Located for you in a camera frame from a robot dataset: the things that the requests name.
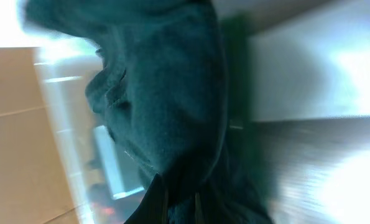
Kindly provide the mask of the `dark green cloth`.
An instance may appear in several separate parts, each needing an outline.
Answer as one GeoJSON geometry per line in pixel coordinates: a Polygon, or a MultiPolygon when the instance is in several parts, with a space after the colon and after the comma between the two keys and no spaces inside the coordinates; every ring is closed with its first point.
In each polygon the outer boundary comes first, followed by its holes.
{"type": "Polygon", "coordinates": [[[237,157],[261,199],[275,194],[269,176],[261,125],[252,120],[254,113],[252,51],[248,38],[254,28],[245,14],[221,20],[229,74],[228,149],[237,157]]]}

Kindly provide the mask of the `pink printed shirt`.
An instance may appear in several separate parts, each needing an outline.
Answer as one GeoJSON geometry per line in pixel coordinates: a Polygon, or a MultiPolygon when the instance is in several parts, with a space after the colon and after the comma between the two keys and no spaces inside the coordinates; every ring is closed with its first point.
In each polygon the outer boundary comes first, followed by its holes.
{"type": "Polygon", "coordinates": [[[99,202],[91,202],[91,208],[95,212],[98,223],[101,224],[122,224],[122,218],[116,209],[99,202]]]}

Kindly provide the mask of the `dark navy garment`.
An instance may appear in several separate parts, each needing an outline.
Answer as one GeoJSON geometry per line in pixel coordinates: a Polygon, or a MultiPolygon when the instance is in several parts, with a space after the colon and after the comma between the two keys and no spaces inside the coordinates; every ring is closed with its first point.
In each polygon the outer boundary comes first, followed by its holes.
{"type": "Polygon", "coordinates": [[[91,110],[148,183],[129,223],[270,223],[225,146],[228,71],[210,1],[30,0],[25,23],[88,39],[91,110]]]}

